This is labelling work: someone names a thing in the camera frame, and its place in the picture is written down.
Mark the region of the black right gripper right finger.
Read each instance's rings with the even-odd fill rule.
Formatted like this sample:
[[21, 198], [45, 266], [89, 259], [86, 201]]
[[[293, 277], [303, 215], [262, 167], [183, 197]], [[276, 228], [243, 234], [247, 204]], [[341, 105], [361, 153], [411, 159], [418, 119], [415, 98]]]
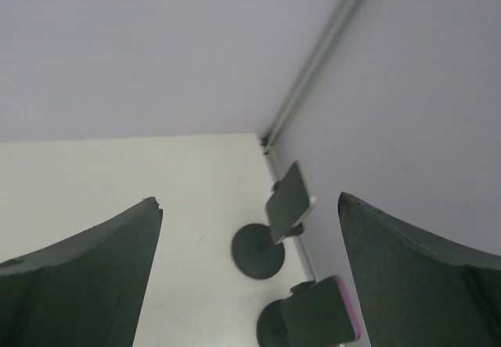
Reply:
[[500, 257], [403, 222], [349, 193], [338, 215], [373, 346], [498, 346]]

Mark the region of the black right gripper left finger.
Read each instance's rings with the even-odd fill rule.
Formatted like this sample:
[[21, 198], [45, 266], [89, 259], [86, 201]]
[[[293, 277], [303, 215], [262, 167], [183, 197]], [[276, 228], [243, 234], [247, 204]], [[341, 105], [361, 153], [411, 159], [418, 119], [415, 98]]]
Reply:
[[148, 197], [1, 264], [3, 346], [131, 346], [163, 211]]

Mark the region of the black phone stand round base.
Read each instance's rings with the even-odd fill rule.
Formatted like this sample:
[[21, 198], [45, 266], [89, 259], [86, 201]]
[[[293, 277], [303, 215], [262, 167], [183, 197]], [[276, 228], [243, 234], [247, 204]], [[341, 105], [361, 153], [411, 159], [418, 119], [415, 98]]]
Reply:
[[306, 281], [260, 313], [256, 335], [260, 346], [331, 346], [330, 283]]

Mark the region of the right aluminium frame post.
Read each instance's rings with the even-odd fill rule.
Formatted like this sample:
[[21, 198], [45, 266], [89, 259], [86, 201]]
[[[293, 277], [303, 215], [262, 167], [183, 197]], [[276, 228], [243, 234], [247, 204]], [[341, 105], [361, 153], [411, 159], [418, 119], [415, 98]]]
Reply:
[[364, 0], [338, 0], [311, 52], [304, 61], [272, 123], [260, 138], [262, 152], [268, 156], [306, 100], [329, 61], [337, 42]]

